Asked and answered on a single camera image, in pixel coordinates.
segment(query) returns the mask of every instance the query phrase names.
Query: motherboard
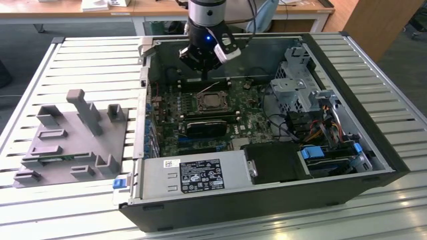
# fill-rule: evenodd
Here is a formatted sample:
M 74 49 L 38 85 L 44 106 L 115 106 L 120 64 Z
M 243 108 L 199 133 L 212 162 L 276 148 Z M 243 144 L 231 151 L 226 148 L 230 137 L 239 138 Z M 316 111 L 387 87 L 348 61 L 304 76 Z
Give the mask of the motherboard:
M 160 156 L 232 151 L 274 141 L 262 110 L 264 88 L 250 78 L 156 84 L 152 117 Z

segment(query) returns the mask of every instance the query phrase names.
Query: desk leg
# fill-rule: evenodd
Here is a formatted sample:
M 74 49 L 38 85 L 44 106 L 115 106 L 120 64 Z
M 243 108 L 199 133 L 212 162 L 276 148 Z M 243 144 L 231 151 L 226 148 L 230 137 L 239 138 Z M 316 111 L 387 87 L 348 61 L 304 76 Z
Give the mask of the desk leg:
M 311 33 L 320 33 L 323 30 L 323 27 L 326 26 L 327 20 L 328 20 L 330 13 L 319 14 L 318 18 L 314 20 L 312 26 L 311 26 Z
M 44 33 L 46 29 L 43 28 L 43 24 L 34 24 L 35 29 L 38 30 L 38 33 Z
M 134 26 L 135 26 L 136 36 L 146 36 L 147 35 L 146 28 L 144 28 L 146 17 L 134 16 L 132 22 L 134 22 Z

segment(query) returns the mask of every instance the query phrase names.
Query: black plastic cover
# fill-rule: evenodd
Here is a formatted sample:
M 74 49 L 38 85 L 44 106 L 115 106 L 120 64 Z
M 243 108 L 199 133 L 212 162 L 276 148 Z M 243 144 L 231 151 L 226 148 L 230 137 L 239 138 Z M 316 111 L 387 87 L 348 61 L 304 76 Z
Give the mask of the black plastic cover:
M 254 184 L 291 182 L 308 179 L 298 155 L 299 145 L 291 141 L 248 144 L 242 147 L 246 159 L 254 161 L 258 176 Z

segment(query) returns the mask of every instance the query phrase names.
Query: blue tab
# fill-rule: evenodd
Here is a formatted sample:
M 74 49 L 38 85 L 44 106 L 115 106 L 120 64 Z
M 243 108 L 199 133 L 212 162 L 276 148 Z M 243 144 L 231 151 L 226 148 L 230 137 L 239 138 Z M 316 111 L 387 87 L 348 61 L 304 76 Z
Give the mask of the blue tab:
M 304 159 L 320 158 L 326 156 L 326 154 L 323 153 L 322 147 L 319 146 L 308 146 L 300 151 L 300 153 Z
M 362 146 L 360 146 L 359 143 L 355 143 L 355 144 L 354 144 L 354 148 L 355 148 L 355 150 L 358 151 L 358 153 L 362 153 L 363 149 L 362 149 Z
M 151 112 L 152 111 L 152 105 L 150 103 L 146 104 L 146 112 Z
M 310 155 L 308 155 L 306 148 L 300 151 L 300 154 L 304 159 L 310 158 Z
M 118 178 L 112 182 L 112 189 L 124 189 L 127 187 L 127 179 Z

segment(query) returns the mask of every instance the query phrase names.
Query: floor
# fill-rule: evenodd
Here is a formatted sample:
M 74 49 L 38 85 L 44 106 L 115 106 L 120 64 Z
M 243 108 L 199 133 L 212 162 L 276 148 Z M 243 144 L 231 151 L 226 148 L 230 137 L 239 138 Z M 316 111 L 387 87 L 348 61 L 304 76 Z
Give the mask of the floor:
M 39 67 L 54 37 L 134 36 L 131 23 L 47 24 L 46 32 L 34 26 L 0 25 L 0 59 L 14 76 L 14 82 L 0 88 L 0 96 L 22 95 Z M 385 54 L 379 67 L 402 89 L 415 106 L 427 115 L 427 34 L 411 39 L 413 28 L 402 32 Z M 0 97 L 0 132 L 20 98 Z

